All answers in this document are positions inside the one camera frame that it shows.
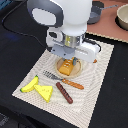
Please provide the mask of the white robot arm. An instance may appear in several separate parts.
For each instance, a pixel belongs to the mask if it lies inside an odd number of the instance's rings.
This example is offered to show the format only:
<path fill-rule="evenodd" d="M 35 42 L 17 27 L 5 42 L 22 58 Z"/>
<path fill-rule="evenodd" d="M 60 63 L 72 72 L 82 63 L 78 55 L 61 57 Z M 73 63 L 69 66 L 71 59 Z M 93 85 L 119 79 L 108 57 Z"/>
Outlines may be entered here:
<path fill-rule="evenodd" d="M 48 26 L 46 43 L 65 59 L 94 62 L 101 47 L 85 38 L 92 0 L 28 0 L 30 16 Z"/>

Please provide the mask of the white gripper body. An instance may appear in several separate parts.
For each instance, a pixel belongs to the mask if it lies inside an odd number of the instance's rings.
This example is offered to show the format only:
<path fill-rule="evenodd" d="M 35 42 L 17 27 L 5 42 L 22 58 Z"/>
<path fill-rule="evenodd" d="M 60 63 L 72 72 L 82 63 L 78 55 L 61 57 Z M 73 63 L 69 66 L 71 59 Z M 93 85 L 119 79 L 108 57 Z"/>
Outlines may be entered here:
<path fill-rule="evenodd" d="M 100 46 L 87 39 L 85 35 L 69 36 L 59 28 L 47 30 L 46 43 L 51 48 L 51 53 L 64 59 L 75 57 L 93 63 L 100 52 Z"/>

